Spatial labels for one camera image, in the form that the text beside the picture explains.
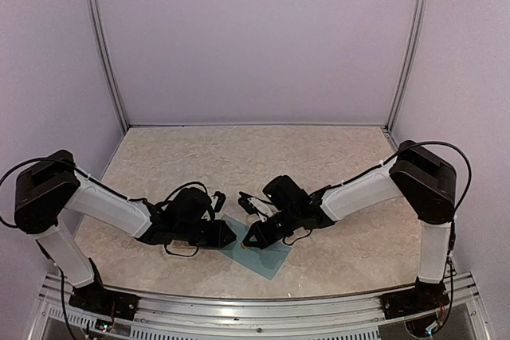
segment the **back wall panel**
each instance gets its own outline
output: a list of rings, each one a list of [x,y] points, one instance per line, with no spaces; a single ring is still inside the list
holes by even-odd
[[[133,124],[373,123],[414,0],[99,0]]]

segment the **metal frame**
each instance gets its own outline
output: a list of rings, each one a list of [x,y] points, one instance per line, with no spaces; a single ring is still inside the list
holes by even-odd
[[[449,278],[445,278],[447,290]],[[485,309],[470,273],[454,277],[454,306],[465,304],[478,340],[492,338]],[[302,299],[212,299],[163,295],[111,287],[117,291],[136,293],[140,297],[138,313],[133,322],[117,319],[116,327],[123,335],[111,338],[189,338],[216,340],[220,338],[326,339],[352,334],[376,334],[384,324],[401,322],[404,318],[385,320],[379,297],[388,291],[411,286],[353,295],[337,295]],[[25,334],[27,340],[40,340],[48,320],[62,321],[60,276],[47,275],[33,310],[33,325]],[[69,299],[71,286],[65,285]],[[68,307],[70,322],[107,319]],[[420,315],[406,317],[406,320]]]
[[[414,56],[416,55],[416,48],[418,47],[418,40],[420,31],[422,30],[423,17],[425,15],[427,0],[416,0],[414,4],[413,21],[411,23],[411,31],[407,39],[406,53],[404,55],[404,62],[398,75],[398,86],[395,92],[393,103],[391,104],[390,115],[386,122],[386,130],[391,135],[394,126],[397,122],[398,113],[402,107],[402,101],[406,92],[407,84],[411,69],[413,67]]]
[[[108,47],[104,38],[103,25],[101,23],[99,2],[98,0],[87,0],[87,3],[90,19],[92,22],[92,31],[94,32],[94,36],[96,38],[97,51],[101,59],[104,76],[108,85],[108,91],[112,98],[113,107],[115,109],[119,125],[122,129],[122,132],[126,134],[130,127],[128,114],[126,113],[124,102],[122,101],[122,96],[120,95],[120,91],[116,83],[116,78],[113,73],[112,62],[108,53]]]

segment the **robotic arm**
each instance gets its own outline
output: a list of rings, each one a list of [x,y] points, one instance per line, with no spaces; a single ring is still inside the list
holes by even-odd
[[[412,290],[383,296],[385,316],[393,319],[433,310],[439,303],[447,305],[443,277],[455,240],[456,171],[412,141],[402,143],[398,153],[349,181],[310,195],[286,175],[273,179],[263,189],[267,203],[241,193],[240,206],[261,218],[250,227],[243,245],[266,248],[298,228],[325,228],[368,206],[403,196],[422,222],[421,261]]]
[[[224,194],[210,197],[183,186],[176,192],[174,199],[155,205],[145,198],[128,199],[90,178],[71,153],[60,150],[18,175],[14,220],[67,275],[73,285],[70,305],[107,316],[115,309],[116,317],[132,320],[138,297],[103,287],[95,264],[80,251],[59,214],[62,209],[79,211],[151,245],[183,240],[222,248],[236,240],[228,225],[215,219]]]

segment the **beige tabletop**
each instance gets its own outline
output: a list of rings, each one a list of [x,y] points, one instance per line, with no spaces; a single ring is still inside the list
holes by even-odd
[[[129,197],[157,202],[188,181],[227,196],[222,210],[246,225],[240,190],[262,196],[288,174],[308,192],[356,175],[392,153],[377,127],[157,127],[131,129],[103,181]],[[273,280],[215,250],[168,256],[89,217],[76,235],[103,281],[118,287],[215,298],[287,298],[348,294],[412,283],[420,226],[403,198],[316,230],[293,247]]]

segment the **table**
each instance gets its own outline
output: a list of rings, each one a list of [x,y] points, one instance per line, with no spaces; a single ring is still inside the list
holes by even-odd
[[[157,202],[188,181],[227,196],[223,213],[251,225],[240,190],[261,195],[288,174],[308,192],[337,183],[392,153],[378,127],[228,126],[132,128],[103,181],[129,197]],[[106,284],[214,298],[288,298],[351,294],[413,283],[420,225],[403,198],[371,206],[298,241],[273,280],[218,251],[168,256],[85,217],[76,242]]]

